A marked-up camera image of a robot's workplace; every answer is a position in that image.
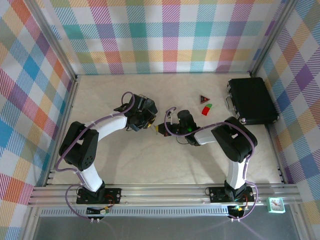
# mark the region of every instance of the wire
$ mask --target wire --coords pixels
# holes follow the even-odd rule
[[[68,207],[70,208],[70,210],[75,214],[77,215],[79,218],[82,218],[82,219],[86,219],[86,220],[90,220],[89,218],[87,218],[86,216],[82,216],[81,214],[77,213],[72,207],[71,207],[71,204],[69,203],[68,201],[68,192],[69,190],[72,188],[72,187],[84,187],[86,185],[85,183],[85,180],[83,179],[83,177],[81,176],[81,174],[79,173],[79,171],[73,167],[67,167],[67,168],[63,168],[63,169],[59,169],[59,165],[60,163],[62,162],[62,160],[66,157],[66,155],[68,154],[68,152],[74,147],[74,145],[78,142],[78,140],[85,134],[85,132],[90,129],[91,127],[95,126],[96,124],[104,121],[104,120],[107,120],[107,119],[110,119],[110,118],[113,118],[113,117],[117,117],[117,116],[120,116],[120,115],[123,115],[125,113],[127,113],[128,111],[130,111],[130,109],[134,106],[135,104],[135,95],[130,92],[130,91],[126,91],[122,97],[121,97],[121,103],[123,105],[123,102],[124,102],[124,97],[125,95],[127,94],[131,94],[132,96],[132,103],[131,105],[126,109],[124,110],[123,112],[119,112],[119,113],[116,113],[114,115],[108,115],[108,116],[104,116],[96,121],[94,121],[93,123],[91,123],[89,126],[87,126],[84,130],[82,130],[80,132],[80,134],[75,138],[75,140],[70,144],[70,146],[64,151],[64,153],[61,155],[61,157],[59,158],[59,160],[57,161],[56,165],[55,165],[55,170],[57,172],[65,172],[65,171],[73,171],[76,173],[76,175],[79,177],[80,181],[82,184],[73,184],[73,185],[70,185],[69,188],[65,191],[65,202],[66,204],[68,205]]]
[[[204,190],[204,194],[210,197],[210,194],[207,194],[207,189],[209,189],[209,187],[206,187]]]
[[[131,94],[132,95],[132,103],[131,105],[126,109],[124,110],[123,112],[119,112],[119,113],[116,113],[114,115],[108,115],[108,116],[104,116],[96,121],[94,121],[93,123],[91,123],[89,126],[87,126],[84,130],[82,130],[80,132],[80,134],[75,138],[75,140],[70,144],[70,146],[64,151],[64,153],[61,155],[61,157],[59,158],[59,160],[57,161],[56,165],[55,165],[55,170],[57,172],[64,172],[64,171],[73,171],[77,174],[77,176],[79,177],[80,181],[82,182],[82,184],[86,184],[83,177],[81,176],[81,174],[79,173],[79,171],[73,167],[67,167],[67,168],[64,168],[64,169],[59,169],[59,165],[61,163],[61,161],[66,157],[66,155],[68,154],[68,152],[74,147],[74,145],[78,142],[78,140],[85,134],[85,132],[90,129],[91,127],[95,126],[96,124],[104,121],[104,120],[107,120],[107,119],[110,119],[110,118],[113,118],[113,117],[117,117],[117,116],[120,116],[120,115],[123,115],[125,113],[127,113],[135,104],[135,95],[130,92],[130,91],[126,91],[122,97],[121,97],[121,103],[123,105],[123,100],[124,100],[124,97],[126,94]]]
[[[75,194],[79,195],[79,188],[81,188],[82,186],[78,186],[77,189],[75,190]]]
[[[254,186],[254,188],[255,188],[255,194],[256,194],[256,196],[255,196],[255,199],[254,199],[254,202],[253,202],[253,205],[252,205],[252,207],[251,207],[251,209],[249,210],[249,212],[247,213],[247,214],[245,214],[245,215],[243,215],[242,217],[239,217],[239,220],[240,219],[244,219],[244,218],[246,218],[246,217],[248,217],[251,213],[252,213],[252,211],[255,209],[255,207],[256,207],[256,204],[257,204],[257,200],[258,200],[258,187],[257,187],[257,185],[254,183],[254,182],[251,182],[251,181],[245,181],[247,184],[250,184],[250,185],[253,185]]]
[[[243,196],[245,197],[245,208],[248,207],[248,196],[243,194]]]
[[[111,209],[114,205],[115,205],[115,199],[112,195],[105,195],[106,197],[111,197],[112,198],[112,205],[111,206],[108,206],[109,209]]]
[[[177,137],[177,136],[175,137],[175,140],[176,140],[179,144],[181,144],[181,145],[188,145],[188,144],[189,144],[188,142],[187,142],[187,143],[179,142],[179,141],[178,141],[178,137]]]
[[[83,185],[81,184],[72,184],[68,187],[68,189],[65,191],[65,195],[64,195],[64,198],[65,198],[65,202],[66,204],[68,205],[69,209],[71,210],[71,212],[73,212],[75,215],[77,215],[79,218],[82,218],[82,219],[85,219],[85,220],[89,220],[91,221],[90,218],[86,217],[86,216],[82,216],[81,214],[77,213],[76,210],[74,210],[70,204],[70,202],[68,201],[68,192],[69,190],[72,188],[72,187],[82,187]]]

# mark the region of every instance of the plaid wall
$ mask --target plaid wall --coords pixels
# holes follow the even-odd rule
[[[280,2],[38,0],[79,74],[247,72]]]
[[[320,0],[300,0],[259,71],[281,113],[273,138],[320,239]]]
[[[71,86],[23,0],[0,1],[0,239],[17,239]]]

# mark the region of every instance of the warning triangle sign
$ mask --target warning triangle sign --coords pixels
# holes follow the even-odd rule
[[[205,96],[200,95],[200,103],[203,104],[205,102],[208,102],[210,100],[210,98],[207,98]]]

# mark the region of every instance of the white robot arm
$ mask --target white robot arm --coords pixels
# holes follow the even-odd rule
[[[78,200],[90,203],[103,203],[106,200],[105,183],[99,177],[94,165],[98,142],[109,134],[124,128],[131,128],[135,132],[148,128],[155,120],[158,112],[155,102],[145,96],[135,95],[134,103],[129,103],[114,109],[109,118],[93,125],[92,122],[73,122],[62,142],[59,154],[66,155],[64,160],[78,169],[77,174],[84,183],[78,191]],[[81,138],[80,133],[90,127]]]
[[[91,127],[91,130],[96,130],[99,133],[98,136],[98,142],[103,139],[104,137],[108,136],[109,134],[124,129],[127,126],[127,117],[125,115],[119,115],[115,116],[109,119],[106,119],[97,125]],[[96,192],[101,185],[103,184],[102,179],[99,177],[98,172],[96,170],[95,164],[92,163],[92,165],[84,169],[83,171],[79,172],[82,176],[82,179],[85,183],[85,188],[90,190],[91,192]]]
[[[185,139],[192,146],[201,146],[208,143],[218,142],[226,156],[230,159],[228,175],[224,182],[224,191],[233,201],[247,187],[244,171],[246,170],[246,158],[252,153],[251,143],[246,137],[234,127],[244,132],[253,142],[258,144],[256,137],[245,128],[235,117],[229,117],[219,126],[200,129],[194,122],[194,119],[188,110],[178,112],[179,123],[162,123],[156,127],[157,131],[165,137],[171,134],[185,136]]]

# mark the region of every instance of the purple cable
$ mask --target purple cable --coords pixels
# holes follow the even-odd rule
[[[55,170],[57,172],[65,172],[65,171],[73,171],[76,173],[76,175],[79,177],[80,181],[82,184],[73,184],[71,186],[69,186],[69,188],[66,190],[65,192],[65,202],[66,204],[68,205],[68,207],[70,208],[70,210],[75,214],[77,215],[78,217],[80,218],[83,218],[83,219],[86,219],[86,220],[89,220],[89,218],[85,217],[85,216],[82,216],[80,215],[79,213],[77,213],[70,205],[70,203],[68,202],[68,191],[72,188],[72,187],[83,187],[85,185],[85,181],[84,179],[82,178],[81,174],[79,173],[79,171],[75,168],[72,168],[72,167],[67,167],[67,168],[64,168],[64,169],[59,169],[59,165],[61,163],[61,161],[65,158],[65,156],[68,154],[68,152],[73,148],[73,146],[77,143],[77,141],[82,137],[83,134],[85,134],[85,132],[90,129],[91,127],[95,126],[96,124],[104,121],[104,120],[107,120],[107,119],[110,119],[110,118],[113,118],[113,117],[116,117],[116,116],[120,116],[120,115],[123,115],[125,114],[126,112],[128,112],[135,104],[135,95],[130,92],[130,91],[126,91],[122,97],[121,97],[121,103],[123,104],[123,100],[124,100],[124,97],[126,94],[131,94],[132,95],[132,103],[131,105],[126,109],[124,110],[123,112],[119,112],[119,113],[116,113],[114,115],[108,115],[108,116],[104,116],[96,121],[94,121],[93,123],[91,123],[89,126],[87,126],[84,130],[82,130],[80,132],[80,134],[75,138],[75,140],[71,143],[71,145],[64,151],[64,153],[61,155],[61,157],[59,158],[59,160],[56,162],[56,165],[55,165]]]
[[[235,217],[235,216],[232,216],[232,215],[229,215],[230,217],[234,218],[234,219],[244,219],[246,218],[249,214],[252,213],[252,211],[254,210],[254,208],[256,207],[256,204],[257,204],[257,199],[258,199],[258,188],[257,188],[257,185],[254,184],[253,182],[251,181],[247,181],[247,169],[248,169],[248,164],[249,164],[249,160],[250,158],[252,157],[252,155],[255,153],[255,145],[254,145],[254,142],[251,140],[251,138],[243,131],[241,130],[238,126],[232,124],[232,123],[229,123],[229,122],[217,122],[217,123],[213,123],[213,124],[210,124],[208,126],[203,126],[203,127],[200,127],[199,129],[195,130],[195,131],[192,131],[192,132],[189,132],[189,133],[186,133],[186,134],[181,134],[181,135],[178,135],[178,134],[175,134],[173,132],[171,132],[166,124],[167,122],[167,118],[168,118],[168,113],[171,112],[171,111],[175,111],[177,108],[175,106],[169,108],[166,112],[165,112],[165,116],[164,116],[164,127],[166,129],[166,131],[171,134],[172,136],[174,137],[185,137],[185,136],[189,136],[191,134],[195,134],[199,131],[202,131],[204,129],[208,129],[208,128],[212,128],[212,127],[216,127],[216,126],[219,126],[219,125],[228,125],[234,129],[236,129],[237,131],[239,131],[242,135],[244,135],[244,137],[249,141],[250,145],[251,145],[251,148],[252,148],[252,152],[251,154],[245,159],[245,165],[244,165],[244,168],[243,168],[243,174],[242,174],[242,177],[243,179],[245,179],[245,182],[247,184],[250,184],[250,185],[253,185],[254,188],[255,188],[255,191],[256,191],[256,196],[255,196],[255,200],[254,200],[254,203],[252,205],[252,208],[249,210],[249,212],[246,214],[246,215],[243,215],[242,217]]]
[[[65,195],[64,195],[65,202],[66,202],[66,204],[68,205],[68,207],[70,208],[71,212],[73,212],[73,213],[74,213],[75,215],[77,215],[79,218],[82,218],[82,219],[91,221],[90,218],[87,218],[86,216],[82,216],[81,214],[77,213],[77,211],[72,208],[72,206],[70,205],[70,203],[69,203],[69,201],[68,201],[68,192],[69,192],[69,190],[70,190],[72,187],[82,187],[82,186],[83,186],[83,185],[81,185],[81,184],[79,184],[79,183],[70,185],[70,186],[68,187],[68,189],[65,191]]]

